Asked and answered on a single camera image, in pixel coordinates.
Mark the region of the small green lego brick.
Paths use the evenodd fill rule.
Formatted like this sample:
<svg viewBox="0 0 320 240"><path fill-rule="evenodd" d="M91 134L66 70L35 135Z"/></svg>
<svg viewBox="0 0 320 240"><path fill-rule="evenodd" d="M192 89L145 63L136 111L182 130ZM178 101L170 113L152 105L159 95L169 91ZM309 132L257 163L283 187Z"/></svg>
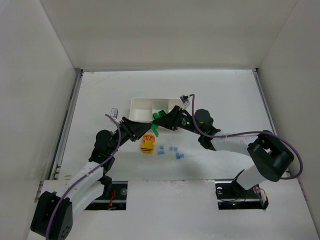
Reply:
<svg viewBox="0 0 320 240"><path fill-rule="evenodd" d="M158 118L161 118L163 116L165 116L167 113L164 111L164 110L160 110L158 112L155 112L152 114L152 117L154 120L158 119Z"/></svg>

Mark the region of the green lego brick stack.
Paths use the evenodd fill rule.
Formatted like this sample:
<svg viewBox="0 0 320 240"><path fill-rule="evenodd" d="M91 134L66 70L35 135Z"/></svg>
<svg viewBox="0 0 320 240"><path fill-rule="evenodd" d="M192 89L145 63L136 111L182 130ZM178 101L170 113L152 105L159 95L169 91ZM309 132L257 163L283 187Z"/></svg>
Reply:
<svg viewBox="0 0 320 240"><path fill-rule="evenodd" d="M154 123L151 124L151 130L156 137L159 136L158 128L159 126L157 124L154 124Z"/></svg>

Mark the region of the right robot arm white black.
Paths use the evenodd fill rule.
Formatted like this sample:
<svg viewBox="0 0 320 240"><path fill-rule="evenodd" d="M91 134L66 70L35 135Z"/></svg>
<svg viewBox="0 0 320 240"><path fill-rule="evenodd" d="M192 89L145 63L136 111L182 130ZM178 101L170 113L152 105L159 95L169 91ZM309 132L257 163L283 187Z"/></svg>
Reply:
<svg viewBox="0 0 320 240"><path fill-rule="evenodd" d="M152 122L168 130L181 128L199 135L198 142L207 150L229 151L250 157L253 166L239 172L229 185L234 198L266 180L278 182L294 160L292 152L271 132L228 136L213 126L214 120L205 109L198 109L191 115L175 106L168 114Z"/></svg>

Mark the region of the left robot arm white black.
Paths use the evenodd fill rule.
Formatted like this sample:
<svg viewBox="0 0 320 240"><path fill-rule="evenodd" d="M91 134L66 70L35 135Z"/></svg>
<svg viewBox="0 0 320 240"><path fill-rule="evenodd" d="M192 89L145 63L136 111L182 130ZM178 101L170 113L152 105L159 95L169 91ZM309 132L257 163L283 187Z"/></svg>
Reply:
<svg viewBox="0 0 320 240"><path fill-rule="evenodd" d="M59 190L43 192L37 202L30 230L47 240L64 240L73 227L74 216L93 200L103 195L111 180L111 169L118 149L127 141L135 142L151 129L151 123L136 122L123 117L116 121L116 130L96 134L88 162Z"/></svg>

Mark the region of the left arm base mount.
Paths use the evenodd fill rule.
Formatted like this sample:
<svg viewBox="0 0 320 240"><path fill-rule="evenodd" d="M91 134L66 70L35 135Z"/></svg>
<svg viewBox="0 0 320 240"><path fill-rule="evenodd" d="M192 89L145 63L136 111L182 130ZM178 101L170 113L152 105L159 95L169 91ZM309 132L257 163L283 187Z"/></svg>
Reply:
<svg viewBox="0 0 320 240"><path fill-rule="evenodd" d="M127 208L128 181L113 181L109 176L99 180L104 189L101 196L92 201L86 211L125 211Z"/></svg>

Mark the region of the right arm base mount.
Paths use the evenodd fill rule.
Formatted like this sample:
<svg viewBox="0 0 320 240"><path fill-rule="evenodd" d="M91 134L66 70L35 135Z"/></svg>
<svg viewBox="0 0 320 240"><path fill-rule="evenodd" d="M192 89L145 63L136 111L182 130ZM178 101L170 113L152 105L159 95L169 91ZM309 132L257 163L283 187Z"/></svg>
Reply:
<svg viewBox="0 0 320 240"><path fill-rule="evenodd" d="M269 206L267 193L259 184L245 190L232 180L216 181L215 194L219 210L266 210Z"/></svg>

